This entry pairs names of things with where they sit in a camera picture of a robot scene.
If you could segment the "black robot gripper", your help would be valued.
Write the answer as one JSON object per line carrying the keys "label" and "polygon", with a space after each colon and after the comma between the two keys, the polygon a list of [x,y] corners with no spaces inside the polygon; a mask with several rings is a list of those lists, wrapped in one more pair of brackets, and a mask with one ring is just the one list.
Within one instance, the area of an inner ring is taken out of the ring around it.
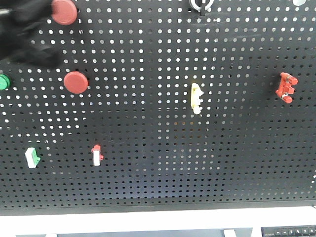
{"label": "black robot gripper", "polygon": [[57,67],[60,54],[51,46],[35,46],[31,35],[52,14],[51,0],[0,2],[0,59],[39,67]]}

